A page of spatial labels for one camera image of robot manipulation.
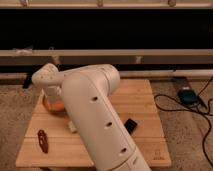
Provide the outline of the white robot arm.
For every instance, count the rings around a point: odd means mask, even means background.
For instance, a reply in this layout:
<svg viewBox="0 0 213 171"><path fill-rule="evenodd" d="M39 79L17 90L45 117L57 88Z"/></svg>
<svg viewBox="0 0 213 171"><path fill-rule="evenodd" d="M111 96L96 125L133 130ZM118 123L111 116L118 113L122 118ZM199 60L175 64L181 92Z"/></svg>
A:
<svg viewBox="0 0 213 171"><path fill-rule="evenodd" d="M59 71L48 63L35 72L32 82L44 89L57 86L97 171L151 171L127 132L108 96L120 83L110 64Z"/></svg>

